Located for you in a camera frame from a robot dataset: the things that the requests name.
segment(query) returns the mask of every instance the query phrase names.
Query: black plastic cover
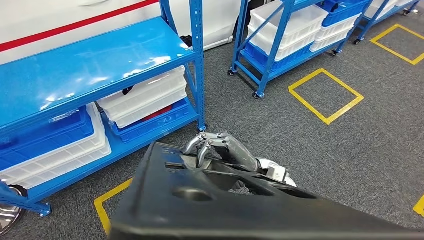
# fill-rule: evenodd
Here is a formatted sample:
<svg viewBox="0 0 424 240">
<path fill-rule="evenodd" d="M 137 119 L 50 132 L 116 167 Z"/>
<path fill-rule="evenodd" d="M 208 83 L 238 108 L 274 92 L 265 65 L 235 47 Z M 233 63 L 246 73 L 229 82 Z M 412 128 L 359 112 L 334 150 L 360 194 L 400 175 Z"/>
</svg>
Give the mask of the black plastic cover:
<svg viewBox="0 0 424 240">
<path fill-rule="evenodd" d="M 193 168 L 195 155 L 181 151 L 150 145 L 112 218 L 110 239 L 424 239 L 419 231 L 212 156 Z M 241 182 L 249 194 L 231 192 Z"/>
</svg>

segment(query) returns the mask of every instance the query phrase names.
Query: stacked storage bin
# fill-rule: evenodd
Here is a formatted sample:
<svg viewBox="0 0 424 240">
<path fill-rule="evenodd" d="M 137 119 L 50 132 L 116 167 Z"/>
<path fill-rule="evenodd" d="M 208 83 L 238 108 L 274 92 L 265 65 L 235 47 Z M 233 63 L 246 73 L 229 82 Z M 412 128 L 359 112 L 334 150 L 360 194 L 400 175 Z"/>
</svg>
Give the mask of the stacked storage bin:
<svg viewBox="0 0 424 240">
<path fill-rule="evenodd" d="M 261 26 L 275 10 L 283 4 L 282 1 L 273 1 L 250 12 L 251 21 L 248 26 L 249 36 Z M 271 48 L 276 37 L 283 10 L 277 13 L 270 21 L 246 44 L 246 53 L 266 67 Z M 271 72 L 275 72 L 282 65 L 296 60 L 309 52 L 317 33 L 321 29 L 323 20 L 328 12 L 312 5 L 291 14 L 284 31 L 281 44 L 278 48 Z"/>
<path fill-rule="evenodd" d="M 322 22 L 310 51 L 316 52 L 345 39 L 368 2 L 369 0 L 325 0 L 318 3 L 317 6 L 327 11 L 328 16 Z"/>
<path fill-rule="evenodd" d="M 392 10 L 395 6 L 398 0 L 390 0 L 388 1 L 387 5 L 383 8 L 380 15 L 376 18 L 377 20 L 380 19 L 382 16 L 384 16 L 386 13 L 388 13 L 390 10 Z M 368 10 L 365 12 L 365 16 L 372 19 L 374 15 L 377 13 L 379 8 L 383 5 L 384 0 L 374 0 L 372 1 L 371 5 L 368 7 Z"/>
<path fill-rule="evenodd" d="M 94 103 L 0 142 L 0 179 L 26 189 L 111 153 Z"/>
<path fill-rule="evenodd" d="M 180 66 L 98 100 L 112 131 L 127 143 L 188 114 L 184 72 Z"/>
</svg>

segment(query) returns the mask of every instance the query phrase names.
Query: yellow floor marking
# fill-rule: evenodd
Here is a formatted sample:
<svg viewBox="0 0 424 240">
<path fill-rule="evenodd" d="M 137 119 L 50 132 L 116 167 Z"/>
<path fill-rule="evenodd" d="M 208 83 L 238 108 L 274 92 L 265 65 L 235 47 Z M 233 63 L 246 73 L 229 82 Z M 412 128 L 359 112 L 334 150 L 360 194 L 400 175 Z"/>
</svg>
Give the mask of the yellow floor marking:
<svg viewBox="0 0 424 240">
<path fill-rule="evenodd" d="M 381 44 L 381 43 L 378 42 L 378 40 L 380 40 L 381 38 L 383 38 L 387 34 L 393 32 L 393 30 L 395 30 L 397 28 L 403 29 L 403 30 L 407 31 L 408 33 L 410 33 L 410 34 L 412 34 L 412 35 L 414 35 L 414 36 L 416 36 L 416 37 L 424 40 L 424 36 L 421 36 L 420 34 L 414 32 L 412 30 L 409 30 L 408 28 L 406 28 L 406 27 L 404 27 L 402 25 L 395 24 L 391 28 L 389 28 L 389 29 L 385 30 L 384 32 L 380 33 L 380 35 L 378 35 L 378 36 L 374 37 L 373 39 L 371 39 L 370 42 L 373 43 L 373 44 L 375 44 L 375 45 L 377 45 L 377 46 L 379 46 L 380 48 L 386 50 L 387 52 L 389 52 L 389 53 L 391 53 L 391 54 L 393 54 L 393 55 L 395 55 L 395 56 L 397 56 L 397 57 L 399 57 L 399 58 L 407 61 L 408 63 L 410 63 L 412 65 L 417 65 L 421 60 L 424 59 L 424 52 L 419 57 L 415 58 L 414 60 L 411 60 L 411 59 L 409 59 L 409 58 L 407 58 L 405 56 L 402 56 L 401 54 L 393 51 L 392 49 L 390 49 L 390 48 L 388 48 L 388 47 L 386 47 L 383 44 Z"/>
<path fill-rule="evenodd" d="M 353 95 L 356 96 L 354 100 L 349 102 L 346 106 L 342 107 L 340 110 L 338 110 L 336 113 L 329 117 L 323 116 L 318 110 L 316 110 L 312 105 L 310 105 L 305 99 L 303 99 L 297 92 L 295 92 L 295 88 L 299 87 L 300 85 L 306 83 L 307 81 L 311 80 L 313 77 L 316 77 L 318 74 L 325 74 L 329 76 L 332 80 L 334 80 L 336 83 L 340 84 L 342 87 L 347 89 L 349 92 L 351 92 Z M 319 119 L 321 119 L 324 123 L 327 125 L 330 125 L 334 120 L 339 118 L 341 115 L 349 111 L 351 108 L 353 108 L 356 104 L 358 104 L 360 101 L 364 99 L 364 96 L 359 94 L 357 91 L 353 90 L 350 86 L 346 85 L 346 83 L 342 82 L 340 79 L 335 77 L 333 74 L 326 71 L 324 68 L 320 68 L 313 73 L 307 75 L 306 77 L 302 78 L 301 80 L 293 83 L 291 86 L 288 87 L 288 91 L 297 99 L 299 102 L 301 102 L 305 107 L 307 107 L 311 112 L 313 112 Z"/>
<path fill-rule="evenodd" d="M 424 217 L 424 196 L 413 207 L 413 211 Z"/>
<path fill-rule="evenodd" d="M 103 225 L 106 234 L 109 234 L 109 231 L 111 229 L 111 221 L 109 220 L 108 214 L 106 213 L 105 208 L 103 207 L 103 202 L 127 189 L 131 184 L 131 180 L 133 179 L 131 178 L 127 180 L 126 182 L 122 183 L 121 185 L 115 187 L 114 189 L 106 192 L 105 194 L 99 196 L 94 200 L 95 210 L 97 211 L 98 217 L 100 218 L 100 222 Z"/>
</svg>

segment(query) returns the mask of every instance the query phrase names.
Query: circular hole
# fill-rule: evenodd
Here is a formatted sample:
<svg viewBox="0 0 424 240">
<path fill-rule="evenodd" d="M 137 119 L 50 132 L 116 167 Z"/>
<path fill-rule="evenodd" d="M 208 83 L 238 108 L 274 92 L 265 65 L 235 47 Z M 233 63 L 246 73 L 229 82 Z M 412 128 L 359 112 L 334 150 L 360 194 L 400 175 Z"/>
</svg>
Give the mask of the circular hole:
<svg viewBox="0 0 424 240">
<path fill-rule="evenodd" d="M 195 202 L 205 202 L 212 201 L 212 197 L 205 191 L 191 188 L 191 187 L 179 187 L 172 191 L 172 195 L 177 198 L 195 201 Z"/>
</svg>

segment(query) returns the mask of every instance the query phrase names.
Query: blue shelving unit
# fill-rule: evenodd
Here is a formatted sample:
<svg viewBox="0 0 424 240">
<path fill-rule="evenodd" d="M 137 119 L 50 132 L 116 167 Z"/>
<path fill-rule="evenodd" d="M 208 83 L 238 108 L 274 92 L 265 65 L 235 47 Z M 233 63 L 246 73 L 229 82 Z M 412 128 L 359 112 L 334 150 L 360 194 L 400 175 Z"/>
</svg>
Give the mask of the blue shelving unit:
<svg viewBox="0 0 424 240">
<path fill-rule="evenodd" d="M 334 43 L 330 46 L 327 46 L 323 49 L 320 49 L 319 51 L 307 52 L 305 54 L 302 54 L 302 55 L 298 56 L 296 59 L 292 60 L 290 63 L 284 64 L 279 69 L 277 69 L 277 70 L 274 69 L 274 71 L 271 72 L 271 68 L 273 66 L 274 59 L 276 57 L 278 48 L 280 46 L 281 40 L 282 40 L 283 35 L 284 35 L 284 31 L 286 30 L 287 23 L 290 19 L 290 16 L 292 15 L 292 13 L 294 13 L 294 12 L 300 10 L 300 9 L 309 7 L 311 5 L 320 3 L 322 0 L 278 0 L 278 1 L 282 1 L 283 4 L 278 9 L 276 9 L 275 12 L 273 14 L 271 14 L 271 16 L 260 27 L 258 27 L 258 29 L 250 37 L 248 37 L 245 41 L 243 41 L 243 36 L 244 36 L 244 27 L 245 27 L 245 24 L 246 24 L 246 14 L 247 14 L 247 9 L 248 9 L 248 0 L 242 0 L 241 1 L 240 14 L 238 16 L 237 34 L 236 34 L 235 44 L 234 44 L 234 53 L 233 53 L 233 57 L 232 57 L 231 68 L 228 71 L 228 75 L 233 76 L 234 73 L 236 73 L 239 69 L 242 70 L 243 72 L 245 72 L 258 85 L 256 92 L 253 93 L 253 97 L 255 97 L 255 98 L 264 97 L 264 95 L 265 95 L 264 90 L 265 90 L 265 87 L 267 86 L 269 81 L 271 81 L 271 80 L 277 78 L 278 76 L 281 76 L 282 74 L 292 70 L 293 68 L 309 61 L 310 59 L 322 54 L 323 52 L 326 52 L 326 51 L 338 46 L 337 49 L 333 50 L 332 53 L 333 53 L 333 55 L 341 53 L 343 46 L 345 45 L 345 43 L 347 42 L 347 40 L 351 36 L 353 29 L 355 28 L 354 27 L 347 34 L 347 37 L 345 39 L 338 41 L 338 42 L 336 42 L 336 43 Z M 366 4 L 366 6 L 364 7 L 362 12 L 365 12 L 368 9 L 370 3 L 371 2 Z M 259 62 L 257 62 L 254 58 L 252 58 L 251 56 L 249 56 L 249 54 L 246 53 L 245 46 L 246 46 L 246 43 L 248 43 L 270 21 L 270 19 L 273 16 L 275 16 L 276 13 L 278 13 L 281 10 L 283 12 L 282 12 L 282 15 L 281 15 L 278 30 L 276 32 L 276 36 L 275 36 L 275 39 L 274 39 L 274 42 L 273 42 L 273 45 L 272 45 L 272 48 L 271 48 L 271 52 L 270 52 L 269 57 L 268 57 L 268 61 L 266 63 L 266 67 L 263 67 Z M 356 20 L 355 26 L 361 21 L 361 19 L 362 19 L 362 15 Z M 241 63 L 241 61 L 240 61 L 241 57 L 243 57 L 249 64 L 251 64 L 253 67 L 255 67 L 256 70 L 258 70 L 262 74 L 261 79 L 257 78 L 252 72 L 250 72 Z"/>
<path fill-rule="evenodd" d="M 124 143 L 102 113 L 110 155 L 33 187 L 27 196 L 0 183 L 0 203 L 46 216 L 50 206 L 40 203 L 46 197 L 194 121 L 205 130 L 202 0 L 190 0 L 192 49 L 177 34 L 169 0 L 160 0 L 160 8 L 161 17 L 0 65 L 0 139 L 181 65 L 195 102 L 188 114 Z"/>
<path fill-rule="evenodd" d="M 392 10 L 390 10 L 385 15 L 383 15 L 382 17 L 377 19 L 377 17 L 380 15 L 380 13 L 386 7 L 386 5 L 389 3 L 389 1 L 390 0 L 384 0 L 383 4 L 381 5 L 381 7 L 378 9 L 378 11 L 374 14 L 374 16 L 372 18 L 369 18 L 369 17 L 366 17 L 366 16 L 363 17 L 364 24 L 358 24 L 358 26 L 357 26 L 362 31 L 358 35 L 357 39 L 353 42 L 353 44 L 357 45 L 361 41 L 365 40 L 365 34 L 367 34 L 368 30 L 372 26 L 378 24 L 379 22 L 387 19 L 388 17 L 390 17 L 390 16 L 392 16 L 392 15 L 394 15 L 394 14 L 396 14 L 396 13 L 402 11 L 402 10 L 403 10 L 403 15 L 406 16 L 410 12 L 412 12 L 412 10 L 414 10 L 414 8 L 420 2 L 420 0 L 412 0 L 412 1 L 404 4 L 403 6 L 394 6 L 394 8 Z"/>
</svg>

